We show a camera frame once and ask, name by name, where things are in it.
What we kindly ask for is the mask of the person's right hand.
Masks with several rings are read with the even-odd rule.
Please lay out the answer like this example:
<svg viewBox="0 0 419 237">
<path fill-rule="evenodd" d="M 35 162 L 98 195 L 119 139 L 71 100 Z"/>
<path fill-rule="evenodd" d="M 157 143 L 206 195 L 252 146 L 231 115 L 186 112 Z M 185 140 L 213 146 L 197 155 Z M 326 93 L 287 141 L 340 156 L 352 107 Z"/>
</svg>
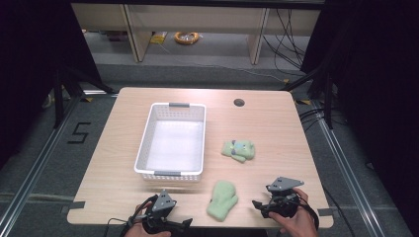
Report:
<svg viewBox="0 0 419 237">
<path fill-rule="evenodd" d="M 285 218 L 275 212 L 270 212 L 269 217 L 280 224 L 281 234 L 290 234 L 292 237 L 318 237 L 314 218 L 301 206 L 292 218 Z"/>
</svg>

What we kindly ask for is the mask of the beige wooden shelf unit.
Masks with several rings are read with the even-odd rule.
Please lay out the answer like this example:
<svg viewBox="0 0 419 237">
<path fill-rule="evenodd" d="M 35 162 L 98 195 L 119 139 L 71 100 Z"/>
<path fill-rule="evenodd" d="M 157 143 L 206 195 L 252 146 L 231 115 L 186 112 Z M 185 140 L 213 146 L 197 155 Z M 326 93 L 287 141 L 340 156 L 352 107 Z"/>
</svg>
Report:
<svg viewBox="0 0 419 237">
<path fill-rule="evenodd" d="M 144 59 L 153 32 L 196 32 L 246 35 L 250 62 L 256 64 L 263 35 L 309 37 L 319 16 L 317 10 L 274 8 L 89 3 L 71 7 L 83 30 L 127 32 L 136 62 Z"/>
</svg>

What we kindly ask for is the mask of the white plastic basket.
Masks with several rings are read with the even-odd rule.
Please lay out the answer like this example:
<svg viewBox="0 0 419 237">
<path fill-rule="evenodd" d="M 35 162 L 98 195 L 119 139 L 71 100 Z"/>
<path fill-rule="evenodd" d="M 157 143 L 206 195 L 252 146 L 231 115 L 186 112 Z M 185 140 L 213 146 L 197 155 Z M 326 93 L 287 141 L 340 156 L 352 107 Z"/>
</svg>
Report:
<svg viewBox="0 0 419 237">
<path fill-rule="evenodd" d="M 151 105 L 134 163 L 147 181 L 198 182 L 204 169 L 207 107 Z"/>
</svg>

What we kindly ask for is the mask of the black metal stand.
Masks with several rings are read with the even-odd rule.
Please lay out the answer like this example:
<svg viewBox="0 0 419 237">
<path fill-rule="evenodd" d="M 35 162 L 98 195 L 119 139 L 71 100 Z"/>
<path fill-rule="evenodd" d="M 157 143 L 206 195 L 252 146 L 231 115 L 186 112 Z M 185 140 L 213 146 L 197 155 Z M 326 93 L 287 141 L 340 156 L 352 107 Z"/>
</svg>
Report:
<svg viewBox="0 0 419 237">
<path fill-rule="evenodd" d="M 87 82 L 106 94 L 116 94 L 114 89 L 102 82 L 99 75 L 92 77 L 73 67 L 59 66 L 53 78 L 53 94 L 55 98 L 54 128 L 58 128 L 64 121 L 63 90 L 66 90 L 71 99 L 79 98 L 84 94 L 80 82 Z"/>
<path fill-rule="evenodd" d="M 302 76 L 298 80 L 287 84 L 284 88 L 282 88 L 282 91 L 290 92 L 309 80 L 311 80 L 312 83 L 307 91 L 307 95 L 310 99 L 318 99 L 320 95 L 324 96 L 323 112 L 325 114 L 325 121 L 328 127 L 332 129 L 333 125 L 331 113 L 333 80 L 327 69 L 324 69 L 322 66 L 318 66 L 316 69 Z"/>
</svg>

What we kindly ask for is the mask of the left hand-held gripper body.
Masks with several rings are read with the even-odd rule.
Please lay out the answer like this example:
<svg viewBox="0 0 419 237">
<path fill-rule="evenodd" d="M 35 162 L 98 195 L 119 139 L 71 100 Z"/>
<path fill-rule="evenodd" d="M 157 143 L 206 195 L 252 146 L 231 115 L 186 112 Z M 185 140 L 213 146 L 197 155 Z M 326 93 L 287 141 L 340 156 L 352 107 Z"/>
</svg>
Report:
<svg viewBox="0 0 419 237">
<path fill-rule="evenodd" d="M 162 232 L 168 224 L 167 216 L 172 211 L 176 202 L 163 190 L 159 196 L 152 198 L 152 204 L 146 209 L 142 225 L 146 232 Z"/>
</svg>

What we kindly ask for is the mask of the green mitten with blue decoration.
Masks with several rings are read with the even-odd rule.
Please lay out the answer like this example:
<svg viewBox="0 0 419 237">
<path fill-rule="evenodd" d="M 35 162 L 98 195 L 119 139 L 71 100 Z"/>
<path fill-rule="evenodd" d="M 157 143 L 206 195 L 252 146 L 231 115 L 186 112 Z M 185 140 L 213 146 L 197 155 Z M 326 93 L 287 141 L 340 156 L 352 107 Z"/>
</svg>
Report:
<svg viewBox="0 0 419 237">
<path fill-rule="evenodd" d="M 255 157 L 255 146 L 250 140 L 229 140 L 223 143 L 221 154 L 240 163 Z"/>
</svg>

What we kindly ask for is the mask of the yellow packet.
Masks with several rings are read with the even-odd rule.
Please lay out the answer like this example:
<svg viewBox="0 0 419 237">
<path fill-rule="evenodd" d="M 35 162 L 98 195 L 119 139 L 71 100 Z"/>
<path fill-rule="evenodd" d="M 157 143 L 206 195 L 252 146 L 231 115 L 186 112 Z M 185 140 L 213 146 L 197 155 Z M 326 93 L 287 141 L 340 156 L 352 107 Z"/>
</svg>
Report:
<svg viewBox="0 0 419 237">
<path fill-rule="evenodd" d="M 155 32 L 152 34 L 149 42 L 155 44 L 162 44 L 165 41 L 166 36 L 166 32 Z"/>
</svg>

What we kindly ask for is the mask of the person's left hand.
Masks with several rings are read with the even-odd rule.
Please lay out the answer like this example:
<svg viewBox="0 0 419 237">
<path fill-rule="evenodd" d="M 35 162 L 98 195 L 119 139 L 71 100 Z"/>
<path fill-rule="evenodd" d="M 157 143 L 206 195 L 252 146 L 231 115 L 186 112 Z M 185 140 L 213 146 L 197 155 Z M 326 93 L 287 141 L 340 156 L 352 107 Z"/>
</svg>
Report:
<svg viewBox="0 0 419 237">
<path fill-rule="evenodd" d="M 140 204 L 135 208 L 134 216 L 142 214 L 142 211 L 151 205 L 151 201 L 146 204 Z M 157 234 L 147 233 L 143 226 L 142 222 L 139 219 L 134 219 L 135 222 L 132 227 L 123 235 L 123 237 L 171 237 L 171 232 L 163 231 Z"/>
</svg>

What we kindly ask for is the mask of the aluminium floor rail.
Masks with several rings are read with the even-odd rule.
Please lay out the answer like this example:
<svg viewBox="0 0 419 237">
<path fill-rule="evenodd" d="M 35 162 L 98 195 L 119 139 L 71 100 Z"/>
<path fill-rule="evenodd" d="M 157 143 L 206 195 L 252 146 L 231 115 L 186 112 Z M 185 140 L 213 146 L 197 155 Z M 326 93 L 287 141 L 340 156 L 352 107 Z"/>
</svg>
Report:
<svg viewBox="0 0 419 237">
<path fill-rule="evenodd" d="M 18 190 L 11 193 L 10 201 L 0 216 L 0 237 L 7 237 L 13 229 L 13 226 L 21 214 L 26 201 L 34 189 L 34 186 L 38 182 L 53 150 L 58 144 L 58 140 L 67 126 L 69 117 L 77 107 L 79 101 L 79 96 L 74 96 L 68 100 L 67 106 L 64 109 L 63 118 L 51 129 L 47 140 L 43 144 L 41 151 L 38 153 Z"/>
<path fill-rule="evenodd" d="M 334 155 L 340 172 L 345 180 L 346 186 L 351 194 L 353 201 L 359 211 L 371 237 L 384 237 L 384 231 L 382 225 L 377 219 L 377 214 L 374 211 L 371 203 L 369 202 L 365 192 L 363 191 L 355 173 L 347 160 L 347 157 L 342 150 L 342 147 L 334 133 L 334 130 L 329 127 L 325 118 L 325 112 L 320 109 L 320 103 L 317 100 L 312 101 L 312 107 L 317 110 L 317 117 L 320 119 L 319 126 L 323 132 L 323 136 L 327 140 L 327 143 Z"/>
</svg>

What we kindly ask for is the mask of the plain green mitten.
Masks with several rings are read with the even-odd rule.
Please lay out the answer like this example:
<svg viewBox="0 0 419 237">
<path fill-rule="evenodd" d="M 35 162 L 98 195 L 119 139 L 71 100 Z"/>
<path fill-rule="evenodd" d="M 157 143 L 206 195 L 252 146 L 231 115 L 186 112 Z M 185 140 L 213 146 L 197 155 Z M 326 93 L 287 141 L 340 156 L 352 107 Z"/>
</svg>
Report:
<svg viewBox="0 0 419 237">
<path fill-rule="evenodd" d="M 224 221 L 237 202 L 235 186 L 228 181 L 218 181 L 213 187 L 207 214 L 217 221 Z"/>
</svg>

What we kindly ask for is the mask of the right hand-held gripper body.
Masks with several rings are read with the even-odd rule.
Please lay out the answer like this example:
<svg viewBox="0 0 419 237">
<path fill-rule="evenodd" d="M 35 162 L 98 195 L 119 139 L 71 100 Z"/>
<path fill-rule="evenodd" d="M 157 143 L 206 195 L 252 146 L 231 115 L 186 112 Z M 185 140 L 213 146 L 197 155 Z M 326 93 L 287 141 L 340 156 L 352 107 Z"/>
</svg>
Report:
<svg viewBox="0 0 419 237">
<path fill-rule="evenodd" d="M 267 203 L 271 212 L 278 213 L 283 217 L 293 217 L 300 204 L 299 196 L 293 188 L 302 186 L 304 181 L 291 178 L 278 177 L 266 189 L 271 194 L 271 199 Z"/>
</svg>

